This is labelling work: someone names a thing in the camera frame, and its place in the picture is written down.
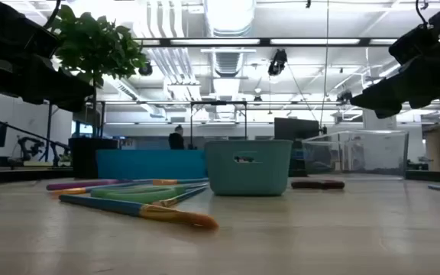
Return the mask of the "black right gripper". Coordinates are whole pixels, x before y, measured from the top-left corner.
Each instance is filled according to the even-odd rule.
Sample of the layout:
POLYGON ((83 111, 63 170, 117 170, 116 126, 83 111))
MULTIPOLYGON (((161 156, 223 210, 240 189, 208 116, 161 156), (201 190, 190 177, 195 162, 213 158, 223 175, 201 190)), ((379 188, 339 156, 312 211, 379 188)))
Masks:
POLYGON ((392 85, 382 79, 368 86, 350 99, 353 106, 372 110, 377 118, 389 118, 402 110, 397 96, 411 108, 440 99, 440 11, 397 39, 390 55, 400 64, 392 85))

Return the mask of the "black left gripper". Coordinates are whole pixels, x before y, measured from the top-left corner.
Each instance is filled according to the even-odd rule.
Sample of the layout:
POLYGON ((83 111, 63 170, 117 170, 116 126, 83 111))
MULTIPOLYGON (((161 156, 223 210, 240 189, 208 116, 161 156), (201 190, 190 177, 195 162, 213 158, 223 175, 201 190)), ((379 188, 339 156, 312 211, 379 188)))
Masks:
POLYGON ((80 112, 94 88, 86 75, 52 68, 57 46, 48 30, 0 2, 0 93, 80 112))

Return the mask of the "purple scissors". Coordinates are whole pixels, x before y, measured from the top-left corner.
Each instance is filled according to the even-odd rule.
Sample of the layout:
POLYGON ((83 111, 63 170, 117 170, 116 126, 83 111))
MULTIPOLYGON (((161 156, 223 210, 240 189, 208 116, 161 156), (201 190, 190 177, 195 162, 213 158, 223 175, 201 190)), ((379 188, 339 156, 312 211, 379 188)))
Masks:
POLYGON ((46 190, 55 191, 62 189, 73 189, 82 187, 93 186, 106 186, 112 184, 123 183, 124 180, 96 180, 96 181, 84 181, 84 182, 72 182, 72 183, 51 183, 46 186, 46 190))

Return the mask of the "thin light blue paintbrush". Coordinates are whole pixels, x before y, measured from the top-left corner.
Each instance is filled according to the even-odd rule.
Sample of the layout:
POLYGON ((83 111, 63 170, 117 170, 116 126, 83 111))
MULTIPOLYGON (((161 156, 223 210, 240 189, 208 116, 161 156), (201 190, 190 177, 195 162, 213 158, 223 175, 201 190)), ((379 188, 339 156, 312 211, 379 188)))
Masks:
POLYGON ((62 190, 53 191, 52 194, 55 196, 81 195, 81 194, 90 193, 94 189, 125 188, 125 187, 140 186, 140 185, 144 185, 144 183, 120 183, 120 184, 106 185, 106 186, 89 186, 89 187, 79 187, 79 188, 72 188, 72 189, 62 189, 62 190))

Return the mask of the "red scissors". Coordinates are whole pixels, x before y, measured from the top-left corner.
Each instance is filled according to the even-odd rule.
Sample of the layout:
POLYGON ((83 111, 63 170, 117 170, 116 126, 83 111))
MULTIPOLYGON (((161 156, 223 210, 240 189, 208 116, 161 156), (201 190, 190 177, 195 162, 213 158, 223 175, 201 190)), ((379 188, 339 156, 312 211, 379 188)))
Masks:
POLYGON ((344 189, 345 183, 337 180, 298 180, 292 181, 293 189, 344 189))

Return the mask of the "thick blue paintbrush orange bristles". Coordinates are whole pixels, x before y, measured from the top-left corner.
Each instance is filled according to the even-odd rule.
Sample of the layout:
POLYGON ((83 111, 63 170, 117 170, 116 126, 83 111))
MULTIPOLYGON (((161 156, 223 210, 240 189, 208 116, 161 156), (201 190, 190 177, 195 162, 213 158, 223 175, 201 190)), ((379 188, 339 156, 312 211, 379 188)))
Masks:
POLYGON ((59 200, 74 205, 160 222, 192 225, 209 230, 218 228, 217 221, 208 215, 195 212, 185 212, 163 206, 74 195, 59 195, 59 200))

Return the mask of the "green scissors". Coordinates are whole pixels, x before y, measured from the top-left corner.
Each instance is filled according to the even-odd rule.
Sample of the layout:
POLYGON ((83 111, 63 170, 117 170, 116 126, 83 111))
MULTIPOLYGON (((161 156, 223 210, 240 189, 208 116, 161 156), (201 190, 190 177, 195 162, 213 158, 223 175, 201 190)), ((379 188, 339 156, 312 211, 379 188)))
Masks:
POLYGON ((90 196, 100 199, 151 204, 152 202, 182 195, 185 191, 186 187, 181 186, 136 186, 93 189, 90 196))

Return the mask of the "thin blue orange paintbrush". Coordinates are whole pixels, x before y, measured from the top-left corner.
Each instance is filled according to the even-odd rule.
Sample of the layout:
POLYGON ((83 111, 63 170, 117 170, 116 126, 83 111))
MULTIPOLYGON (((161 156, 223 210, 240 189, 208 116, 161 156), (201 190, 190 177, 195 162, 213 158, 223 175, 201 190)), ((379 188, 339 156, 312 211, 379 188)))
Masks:
POLYGON ((182 184, 191 184, 191 183, 208 183, 208 178, 202 179, 186 179, 186 180, 160 180, 154 179, 152 180, 153 186, 173 186, 173 185, 182 185, 182 184))

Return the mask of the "small teal plastic basket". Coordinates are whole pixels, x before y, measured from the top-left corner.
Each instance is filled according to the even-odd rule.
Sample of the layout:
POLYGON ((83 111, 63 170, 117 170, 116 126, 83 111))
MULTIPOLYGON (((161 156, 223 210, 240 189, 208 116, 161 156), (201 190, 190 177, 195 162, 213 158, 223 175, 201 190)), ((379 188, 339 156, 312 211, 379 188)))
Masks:
POLYGON ((287 187, 292 141, 210 141, 204 146, 217 196, 280 196, 287 187))

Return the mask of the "clear plastic container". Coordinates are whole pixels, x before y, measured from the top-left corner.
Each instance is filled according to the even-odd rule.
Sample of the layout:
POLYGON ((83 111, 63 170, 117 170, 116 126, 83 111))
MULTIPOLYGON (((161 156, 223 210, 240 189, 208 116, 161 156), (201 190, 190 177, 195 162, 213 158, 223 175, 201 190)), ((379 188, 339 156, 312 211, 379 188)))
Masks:
POLYGON ((340 131, 302 141, 306 172, 349 178, 405 177, 409 133, 393 130, 340 131))

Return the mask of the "black computer monitor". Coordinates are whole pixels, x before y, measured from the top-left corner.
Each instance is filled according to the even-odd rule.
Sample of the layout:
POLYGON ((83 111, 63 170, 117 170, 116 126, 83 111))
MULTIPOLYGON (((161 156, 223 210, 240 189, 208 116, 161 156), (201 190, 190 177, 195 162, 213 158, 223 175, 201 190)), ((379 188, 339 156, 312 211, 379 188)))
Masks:
POLYGON ((317 121, 295 118, 275 118, 274 138, 277 140, 291 140, 313 138, 319 135, 317 121))

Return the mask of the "blue rectangular plastic tray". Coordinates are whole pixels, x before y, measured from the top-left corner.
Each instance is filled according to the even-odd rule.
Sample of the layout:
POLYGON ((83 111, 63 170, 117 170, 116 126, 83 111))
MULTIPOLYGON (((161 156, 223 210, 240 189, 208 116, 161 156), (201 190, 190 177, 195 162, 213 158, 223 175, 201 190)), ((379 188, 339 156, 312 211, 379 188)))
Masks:
POLYGON ((202 150, 119 150, 95 153, 98 177, 115 180, 207 178, 202 150))

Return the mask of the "person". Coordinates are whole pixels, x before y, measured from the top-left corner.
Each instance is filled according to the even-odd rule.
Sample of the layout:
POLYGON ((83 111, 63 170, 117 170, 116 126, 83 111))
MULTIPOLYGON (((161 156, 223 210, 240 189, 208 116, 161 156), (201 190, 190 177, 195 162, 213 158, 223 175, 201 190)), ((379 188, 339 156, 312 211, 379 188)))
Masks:
POLYGON ((182 125, 178 125, 175 127, 174 132, 171 133, 168 137, 168 142, 171 150, 185 149, 182 125))

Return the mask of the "black aluminium table frame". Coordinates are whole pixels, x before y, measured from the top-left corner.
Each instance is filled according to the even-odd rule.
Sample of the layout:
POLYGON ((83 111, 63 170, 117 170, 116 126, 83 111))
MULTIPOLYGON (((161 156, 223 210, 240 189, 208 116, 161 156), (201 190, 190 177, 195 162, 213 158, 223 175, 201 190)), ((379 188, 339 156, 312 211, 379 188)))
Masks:
MULTIPOLYGON (((32 180, 52 180, 61 178, 71 178, 74 172, 69 169, 54 170, 0 170, 0 183, 10 183, 32 180)), ((440 183, 440 172, 425 170, 407 170, 406 178, 408 180, 419 180, 440 183)))

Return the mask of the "round silver ventilation duct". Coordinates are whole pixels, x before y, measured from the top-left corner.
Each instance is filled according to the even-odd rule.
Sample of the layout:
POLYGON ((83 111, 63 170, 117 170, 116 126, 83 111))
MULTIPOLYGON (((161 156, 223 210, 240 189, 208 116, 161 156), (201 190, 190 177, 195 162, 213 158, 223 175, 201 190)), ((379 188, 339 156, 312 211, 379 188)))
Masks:
POLYGON ((246 37, 251 32, 256 0, 203 0, 212 37, 246 37))

